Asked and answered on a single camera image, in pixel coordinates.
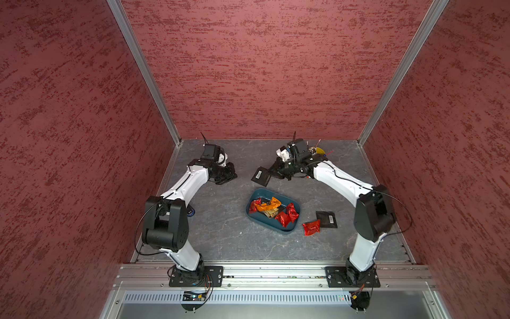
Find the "black tea bag with label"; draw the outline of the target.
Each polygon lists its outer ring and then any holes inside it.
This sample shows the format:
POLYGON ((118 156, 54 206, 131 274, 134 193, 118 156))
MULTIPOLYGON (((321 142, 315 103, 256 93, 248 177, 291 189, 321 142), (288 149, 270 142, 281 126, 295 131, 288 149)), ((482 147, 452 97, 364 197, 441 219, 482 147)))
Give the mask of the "black tea bag with label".
POLYGON ((251 181, 260 186, 266 187, 269 184, 271 177, 271 173, 268 169, 259 167, 251 178, 251 181))

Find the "orange tea bag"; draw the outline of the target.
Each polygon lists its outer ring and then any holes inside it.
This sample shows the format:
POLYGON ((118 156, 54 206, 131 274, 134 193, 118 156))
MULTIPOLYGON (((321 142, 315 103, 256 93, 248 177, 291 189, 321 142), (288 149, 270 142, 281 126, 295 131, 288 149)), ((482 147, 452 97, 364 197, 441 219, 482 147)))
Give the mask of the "orange tea bag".
POLYGON ((278 208, 281 206, 280 200, 275 197, 272 197, 271 199, 259 198, 254 201, 254 204, 257 211, 259 212, 272 211, 274 209, 278 210, 278 208))

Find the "black yellow oolong tea bag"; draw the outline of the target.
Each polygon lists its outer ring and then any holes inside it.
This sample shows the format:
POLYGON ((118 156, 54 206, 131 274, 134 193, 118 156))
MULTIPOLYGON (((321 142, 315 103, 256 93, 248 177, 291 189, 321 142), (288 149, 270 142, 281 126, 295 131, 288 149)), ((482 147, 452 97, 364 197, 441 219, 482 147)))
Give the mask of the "black yellow oolong tea bag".
POLYGON ((284 210, 285 210, 284 208, 275 208, 262 211, 262 214, 265 215, 268 219, 274 219, 278 214, 280 214, 284 210))

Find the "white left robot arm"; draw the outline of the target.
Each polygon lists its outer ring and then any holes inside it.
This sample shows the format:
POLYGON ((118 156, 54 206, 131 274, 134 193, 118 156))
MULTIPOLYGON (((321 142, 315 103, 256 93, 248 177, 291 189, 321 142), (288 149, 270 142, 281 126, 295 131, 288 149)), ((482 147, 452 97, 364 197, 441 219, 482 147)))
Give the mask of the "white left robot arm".
POLYGON ((195 159, 183 176, 160 196, 146 201, 143 214, 142 243, 167 255, 178 270, 198 272, 201 255, 188 240, 188 208, 191 200, 207 182, 223 185, 237 178, 232 162, 217 163, 195 159))

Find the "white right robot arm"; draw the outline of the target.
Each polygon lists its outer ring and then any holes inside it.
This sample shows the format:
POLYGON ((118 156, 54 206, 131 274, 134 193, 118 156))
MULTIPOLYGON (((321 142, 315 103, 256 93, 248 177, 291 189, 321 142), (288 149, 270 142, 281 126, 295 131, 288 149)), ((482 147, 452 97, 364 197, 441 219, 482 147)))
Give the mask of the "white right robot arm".
POLYGON ((358 285, 366 279, 375 268, 375 257, 381 242, 390 235, 396 222, 388 189, 383 185, 373 186, 362 182, 319 156, 305 158, 300 162, 278 158, 269 173, 281 179, 292 179, 296 174, 303 174, 329 186, 353 205, 357 239, 346 261, 343 276, 352 285, 358 285))

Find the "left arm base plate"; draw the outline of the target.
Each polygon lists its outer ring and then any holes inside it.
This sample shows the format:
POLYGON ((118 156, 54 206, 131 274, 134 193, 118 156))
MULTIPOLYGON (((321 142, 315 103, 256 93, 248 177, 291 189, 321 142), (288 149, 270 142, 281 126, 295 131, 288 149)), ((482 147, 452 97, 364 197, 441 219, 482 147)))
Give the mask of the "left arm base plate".
POLYGON ((224 267, 222 266, 200 266, 196 271, 182 271, 171 267, 167 271, 170 287, 221 287, 223 282, 224 267))

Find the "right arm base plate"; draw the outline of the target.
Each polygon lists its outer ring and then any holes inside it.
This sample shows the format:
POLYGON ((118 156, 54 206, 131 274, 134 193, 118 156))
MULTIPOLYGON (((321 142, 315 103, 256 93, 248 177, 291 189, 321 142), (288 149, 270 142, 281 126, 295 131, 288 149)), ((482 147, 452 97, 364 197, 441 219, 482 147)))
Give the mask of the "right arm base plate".
POLYGON ((325 267, 329 288, 380 288, 376 266, 360 272, 355 267, 325 267))

